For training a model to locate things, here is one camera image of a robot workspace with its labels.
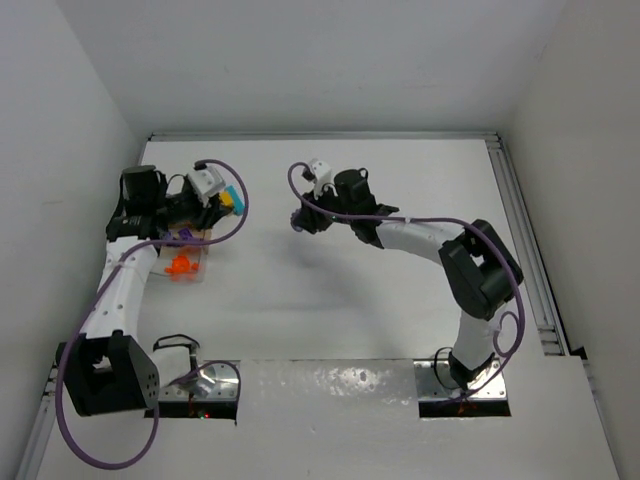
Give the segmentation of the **orange round dome piece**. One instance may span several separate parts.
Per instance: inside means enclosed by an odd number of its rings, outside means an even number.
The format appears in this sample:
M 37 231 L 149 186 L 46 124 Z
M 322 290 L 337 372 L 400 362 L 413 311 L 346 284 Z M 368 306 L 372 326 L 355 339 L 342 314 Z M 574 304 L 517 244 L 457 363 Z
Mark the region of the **orange round dome piece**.
M 188 257 L 178 255 L 172 259 L 169 267 L 174 269 L 174 273 L 171 275 L 185 274 L 191 271 L 191 262 Z

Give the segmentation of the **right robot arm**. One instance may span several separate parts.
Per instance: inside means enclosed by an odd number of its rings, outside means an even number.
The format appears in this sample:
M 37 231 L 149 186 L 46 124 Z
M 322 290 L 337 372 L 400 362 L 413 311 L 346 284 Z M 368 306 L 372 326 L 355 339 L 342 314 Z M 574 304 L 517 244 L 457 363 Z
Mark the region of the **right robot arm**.
M 497 339 L 504 319 L 515 320 L 524 333 L 521 267 L 493 226 L 454 218 L 415 218 L 380 203 L 370 190 L 365 168 L 333 173 L 321 162 L 300 163 L 311 190 L 299 194 L 300 207 L 291 216 L 298 232 L 316 234 L 344 224 L 366 245 L 395 250 L 429 260 L 444 271 L 461 310 L 458 334 L 448 354 L 456 388 L 466 390 L 492 360 L 512 355 Z

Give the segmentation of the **yellow brick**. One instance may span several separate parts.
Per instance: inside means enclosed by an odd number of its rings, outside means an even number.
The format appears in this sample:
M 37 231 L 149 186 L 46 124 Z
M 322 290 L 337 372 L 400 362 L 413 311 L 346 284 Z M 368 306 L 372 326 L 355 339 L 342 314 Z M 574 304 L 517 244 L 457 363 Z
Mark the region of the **yellow brick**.
M 221 192 L 219 194 L 219 200 L 221 205 L 224 206 L 225 208 L 230 208 L 230 209 L 234 208 L 234 201 L 228 192 Z

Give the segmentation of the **long teal lego brick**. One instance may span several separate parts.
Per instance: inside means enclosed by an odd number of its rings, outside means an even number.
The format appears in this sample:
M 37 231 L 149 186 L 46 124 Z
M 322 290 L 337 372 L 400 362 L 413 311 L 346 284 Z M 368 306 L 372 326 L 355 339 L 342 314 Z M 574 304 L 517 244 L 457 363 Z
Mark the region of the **long teal lego brick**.
M 232 213 L 235 216 L 242 216 L 245 213 L 246 205 L 235 187 L 232 185 L 226 186 L 223 192 L 228 192 L 234 201 L 234 208 L 231 209 Z

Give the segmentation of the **yellow teal purple lego stack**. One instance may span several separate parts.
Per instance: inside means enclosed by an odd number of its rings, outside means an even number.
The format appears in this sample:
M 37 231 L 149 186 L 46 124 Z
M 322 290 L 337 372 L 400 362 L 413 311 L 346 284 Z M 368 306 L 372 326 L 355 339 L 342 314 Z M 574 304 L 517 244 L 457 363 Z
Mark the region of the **yellow teal purple lego stack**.
M 302 232 L 303 228 L 299 224 L 299 210 L 295 210 L 290 217 L 290 224 L 295 232 Z

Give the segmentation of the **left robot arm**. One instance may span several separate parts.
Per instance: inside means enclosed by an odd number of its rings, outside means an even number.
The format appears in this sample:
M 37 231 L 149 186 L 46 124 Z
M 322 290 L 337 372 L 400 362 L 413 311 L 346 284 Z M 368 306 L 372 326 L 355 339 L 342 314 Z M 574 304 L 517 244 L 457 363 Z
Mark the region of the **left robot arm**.
M 195 165 L 177 193 L 168 186 L 153 165 L 121 173 L 118 203 L 106 226 L 100 297 L 77 339 L 58 349 L 66 363 L 64 384 L 83 417 L 151 409 L 163 388 L 195 366 L 194 341 L 154 346 L 152 352 L 139 345 L 143 294 L 171 227 L 207 230 L 232 210 L 220 199 L 226 183 L 212 165 Z

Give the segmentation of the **dark purple lego plate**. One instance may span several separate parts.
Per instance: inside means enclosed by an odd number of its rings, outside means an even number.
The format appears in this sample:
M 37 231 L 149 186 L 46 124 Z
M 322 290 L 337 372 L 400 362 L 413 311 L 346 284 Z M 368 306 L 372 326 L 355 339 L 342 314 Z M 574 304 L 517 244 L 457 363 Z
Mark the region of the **dark purple lego plate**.
M 176 230 L 175 231 L 175 235 L 176 235 L 176 238 L 178 240 L 187 240 L 187 241 L 189 241 L 189 240 L 193 240 L 194 239 L 194 236 L 193 236 L 191 230 L 189 228 L 187 228 L 187 227 L 184 227 L 184 228 Z

